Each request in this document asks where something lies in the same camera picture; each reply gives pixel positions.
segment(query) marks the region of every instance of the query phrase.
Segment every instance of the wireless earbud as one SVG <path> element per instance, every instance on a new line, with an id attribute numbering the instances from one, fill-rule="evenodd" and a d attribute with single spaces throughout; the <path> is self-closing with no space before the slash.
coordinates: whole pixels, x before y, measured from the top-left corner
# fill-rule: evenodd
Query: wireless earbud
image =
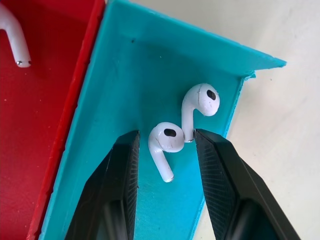
<path id="1" fill-rule="evenodd" d="M 195 85 L 186 93 L 181 108 L 184 142 L 190 143 L 194 140 L 194 110 L 198 109 L 205 116 L 213 116 L 219 105 L 219 94 L 210 84 Z"/>
<path id="2" fill-rule="evenodd" d="M 0 2 L 0 29 L 6 31 L 13 58 L 20 68 L 27 68 L 31 65 L 24 32 L 15 16 Z"/>
<path id="3" fill-rule="evenodd" d="M 158 171 L 166 183 L 174 179 L 174 174 L 168 164 L 164 151 L 177 153 L 184 148 L 184 133 L 180 127 L 170 122 L 161 122 L 155 126 L 149 135 L 149 150 Z"/>

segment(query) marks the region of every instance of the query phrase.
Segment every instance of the earbud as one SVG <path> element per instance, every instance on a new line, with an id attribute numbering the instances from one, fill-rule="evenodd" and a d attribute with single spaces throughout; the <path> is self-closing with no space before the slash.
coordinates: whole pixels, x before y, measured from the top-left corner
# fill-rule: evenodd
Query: earbud
<path id="1" fill-rule="evenodd" d="M 184 133 L 180 127 L 170 122 L 161 122 L 155 126 L 149 135 L 149 150 L 158 171 L 166 183 L 174 179 L 174 174 L 168 164 L 164 151 L 177 153 L 184 148 Z"/>
<path id="2" fill-rule="evenodd" d="M 0 29 L 6 31 L 13 58 L 20 68 L 31 65 L 30 54 L 24 32 L 15 16 L 0 2 Z"/>
<path id="3" fill-rule="evenodd" d="M 219 94 L 210 84 L 195 85 L 186 93 L 181 108 L 184 142 L 194 140 L 194 110 L 198 109 L 204 116 L 213 116 L 219 105 Z"/>

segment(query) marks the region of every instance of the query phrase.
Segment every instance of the white background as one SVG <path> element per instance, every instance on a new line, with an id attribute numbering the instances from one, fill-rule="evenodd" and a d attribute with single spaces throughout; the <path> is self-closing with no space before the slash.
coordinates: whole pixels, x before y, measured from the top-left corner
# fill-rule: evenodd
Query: white background
<path id="1" fill-rule="evenodd" d="M 320 239 L 320 1 L 134 2 L 287 61 L 245 83 L 228 139 L 301 239 Z M 206 207 L 194 239 L 214 239 Z"/>

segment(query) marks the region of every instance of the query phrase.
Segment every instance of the teal tray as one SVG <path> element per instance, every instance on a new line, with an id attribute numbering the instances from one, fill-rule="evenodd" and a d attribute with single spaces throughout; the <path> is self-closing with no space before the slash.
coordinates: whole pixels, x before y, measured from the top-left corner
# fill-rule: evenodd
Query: teal tray
<path id="1" fill-rule="evenodd" d="M 162 181 L 148 150 L 160 122 L 181 126 L 186 92 L 209 83 L 220 108 L 195 128 L 227 135 L 241 88 L 254 71 L 286 63 L 125 0 L 108 2 L 67 138 L 40 239 L 62 240 L 86 180 L 118 136 L 140 130 L 136 240 L 188 240 L 204 206 L 195 143 L 167 154 Z"/>

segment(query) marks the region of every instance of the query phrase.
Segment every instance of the red tray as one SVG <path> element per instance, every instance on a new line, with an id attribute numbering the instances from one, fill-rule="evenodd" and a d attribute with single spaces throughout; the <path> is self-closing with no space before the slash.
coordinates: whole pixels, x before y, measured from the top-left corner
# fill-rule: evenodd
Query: red tray
<path id="1" fill-rule="evenodd" d="M 0 33 L 0 239 L 37 239 L 103 15 L 103 0 L 3 0 L 32 66 Z"/>

